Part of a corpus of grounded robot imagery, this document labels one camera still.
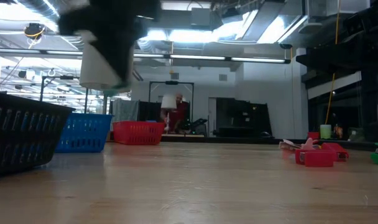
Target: metal frame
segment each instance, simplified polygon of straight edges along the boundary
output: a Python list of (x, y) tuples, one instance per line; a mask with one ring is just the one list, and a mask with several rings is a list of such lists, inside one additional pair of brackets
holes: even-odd
[[(41, 80), (41, 92), (40, 92), (40, 101), (42, 102), (42, 98), (43, 98), (43, 95), (44, 95), (44, 88), (48, 86), (48, 83), (44, 85), (45, 83), (45, 80), (48, 79), (48, 78), (51, 78), (52, 80), (56, 79), (56, 78), (61, 78), (61, 76), (57, 77), (57, 76), (42, 76), (41, 77), (42, 80)], [(86, 88), (85, 90), (85, 104), (84, 104), (84, 113), (87, 113), (87, 104), (88, 104), (88, 88)]]
[(193, 107), (195, 106), (195, 83), (193, 82), (175, 82), (175, 81), (165, 81), (165, 82), (160, 82), (160, 81), (150, 81), (149, 82), (149, 97), (148, 97), (148, 102), (150, 102), (150, 96), (152, 94), (151, 88), (153, 83), (164, 83), (166, 85), (178, 85), (178, 84), (189, 84), (191, 85), (191, 112), (190, 112), (190, 122), (193, 122)]

